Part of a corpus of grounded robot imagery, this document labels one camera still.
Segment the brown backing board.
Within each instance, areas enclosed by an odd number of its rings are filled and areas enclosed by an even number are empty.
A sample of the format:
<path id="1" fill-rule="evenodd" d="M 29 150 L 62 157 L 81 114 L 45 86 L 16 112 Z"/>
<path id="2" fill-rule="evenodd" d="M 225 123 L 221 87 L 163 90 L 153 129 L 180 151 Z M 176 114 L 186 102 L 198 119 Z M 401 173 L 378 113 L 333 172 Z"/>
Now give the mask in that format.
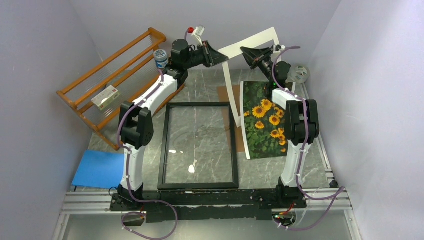
<path id="1" fill-rule="evenodd" d="M 238 116 L 241 115 L 240 112 L 240 85 L 233 85 L 232 91 L 234 97 L 230 98 L 228 95 L 227 87 L 226 86 L 219 86 L 216 88 L 218 99 L 220 102 L 230 102 L 230 99 L 234 98 L 236 107 L 234 110 L 232 109 L 232 112 L 236 112 Z M 235 126 L 235 144 L 236 144 L 236 152 L 237 153 L 244 153 L 245 152 L 245 145 L 244 145 L 244 139 L 243 139 L 243 132 L 242 127 Z"/>

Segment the sunflower photo print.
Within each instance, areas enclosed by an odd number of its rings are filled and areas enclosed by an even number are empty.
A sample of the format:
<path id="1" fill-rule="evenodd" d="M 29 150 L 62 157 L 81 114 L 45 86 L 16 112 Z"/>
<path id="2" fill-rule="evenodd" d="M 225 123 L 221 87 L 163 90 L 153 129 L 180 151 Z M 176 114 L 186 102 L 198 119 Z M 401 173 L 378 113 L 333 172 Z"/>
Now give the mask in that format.
<path id="1" fill-rule="evenodd" d="M 285 111 L 266 97 L 267 83 L 240 83 L 240 113 L 246 158 L 283 157 L 288 153 Z"/>

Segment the black picture frame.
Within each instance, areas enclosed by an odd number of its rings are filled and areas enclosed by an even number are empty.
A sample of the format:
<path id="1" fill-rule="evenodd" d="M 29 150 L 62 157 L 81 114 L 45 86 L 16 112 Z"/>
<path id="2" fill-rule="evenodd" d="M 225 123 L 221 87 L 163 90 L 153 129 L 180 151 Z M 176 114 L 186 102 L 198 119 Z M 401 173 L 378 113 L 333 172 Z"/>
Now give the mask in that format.
<path id="1" fill-rule="evenodd" d="M 170 110 L 175 107 L 228 107 L 229 110 L 229 127 L 230 127 L 230 141 L 232 151 L 232 182 L 224 183 L 165 183 L 165 170 L 166 170 L 166 158 L 168 156 L 167 141 L 168 141 L 168 130 L 169 130 L 169 118 Z M 236 151 L 235 141 L 235 121 L 233 112 L 229 102 L 171 102 L 166 105 L 165 120 L 163 137 L 161 144 L 161 158 L 159 165 L 158 175 L 158 190 L 224 190 L 224 189 L 238 189 L 239 188 L 239 171 L 238 171 L 238 159 Z"/>

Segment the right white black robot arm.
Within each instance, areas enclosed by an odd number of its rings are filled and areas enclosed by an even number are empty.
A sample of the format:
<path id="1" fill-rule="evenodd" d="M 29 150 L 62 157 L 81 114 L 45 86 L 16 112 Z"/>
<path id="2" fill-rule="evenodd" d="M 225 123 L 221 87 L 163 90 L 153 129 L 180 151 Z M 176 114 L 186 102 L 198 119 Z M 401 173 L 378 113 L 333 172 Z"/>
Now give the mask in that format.
<path id="1" fill-rule="evenodd" d="M 312 143 L 320 134 L 318 103 L 305 99 L 287 87 L 291 65 L 272 60 L 273 47 L 240 48 L 251 69 L 259 68 L 269 80 L 265 91 L 271 102 L 285 110 L 284 132 L 288 143 L 284 170 L 275 188 L 275 202 L 282 208 L 294 200 L 302 200 L 301 191 L 304 160 Z"/>

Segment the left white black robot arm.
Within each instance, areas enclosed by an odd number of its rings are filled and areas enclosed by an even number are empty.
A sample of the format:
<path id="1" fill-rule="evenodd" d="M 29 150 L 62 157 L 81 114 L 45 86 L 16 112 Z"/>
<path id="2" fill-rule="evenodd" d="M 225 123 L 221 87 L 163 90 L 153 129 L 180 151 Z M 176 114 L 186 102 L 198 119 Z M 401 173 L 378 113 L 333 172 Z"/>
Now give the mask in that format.
<path id="1" fill-rule="evenodd" d="M 159 77 L 140 97 L 125 101 L 120 106 L 118 141 L 124 149 L 124 170 L 117 193 L 130 210 L 137 210 L 143 203 L 143 160 L 147 145 L 154 136 L 154 113 L 179 90 L 188 78 L 188 70 L 203 65 L 214 67 L 229 57 L 211 47 L 208 41 L 194 46 L 185 39 L 172 43 L 170 54 L 161 49 L 153 54 Z"/>

